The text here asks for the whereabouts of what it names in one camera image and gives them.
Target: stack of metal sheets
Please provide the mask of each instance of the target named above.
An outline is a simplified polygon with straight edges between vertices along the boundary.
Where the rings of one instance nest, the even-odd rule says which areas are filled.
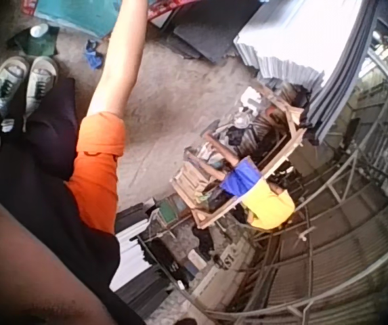
[[[318,93],[349,39],[363,0],[273,0],[234,40],[244,63]]]
[[[260,7],[234,43],[263,78],[311,91],[302,116],[321,142],[349,99],[366,57],[379,0],[272,0]]]

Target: child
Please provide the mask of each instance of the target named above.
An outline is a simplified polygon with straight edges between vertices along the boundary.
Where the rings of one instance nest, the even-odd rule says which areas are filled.
[[[249,224],[264,230],[278,227],[295,211],[292,198],[286,190],[267,182],[249,157],[240,160],[217,141],[212,136],[212,130],[216,126],[215,121],[202,136],[229,162],[233,169],[229,173],[218,171],[193,155],[189,149],[186,150],[186,156],[198,163],[206,173],[221,181],[219,186],[222,189],[242,199],[242,203],[255,215],[247,219]]]

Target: black sheet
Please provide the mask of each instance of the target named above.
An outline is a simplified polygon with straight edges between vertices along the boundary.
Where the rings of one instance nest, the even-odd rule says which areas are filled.
[[[203,0],[179,17],[174,33],[218,63],[260,5],[258,0]]]

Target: debris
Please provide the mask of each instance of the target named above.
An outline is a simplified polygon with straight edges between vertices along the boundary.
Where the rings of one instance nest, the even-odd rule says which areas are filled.
[[[38,28],[39,30],[35,27],[37,26],[32,27],[34,28],[33,34],[40,35],[40,37],[34,37],[31,34],[32,28],[26,28],[7,41],[7,48],[19,49],[28,56],[53,56],[57,54],[56,43],[60,27],[47,25],[45,33],[42,33],[44,31],[42,27]]]
[[[85,46],[84,56],[87,59],[90,68],[93,70],[100,69],[104,62],[104,56],[96,51],[98,45],[99,43],[97,41],[92,41],[91,39],[89,39]]]

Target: workshop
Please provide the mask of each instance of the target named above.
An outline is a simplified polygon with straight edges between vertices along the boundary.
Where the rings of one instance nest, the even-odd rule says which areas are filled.
[[[0,324],[388,324],[388,0],[0,0]]]

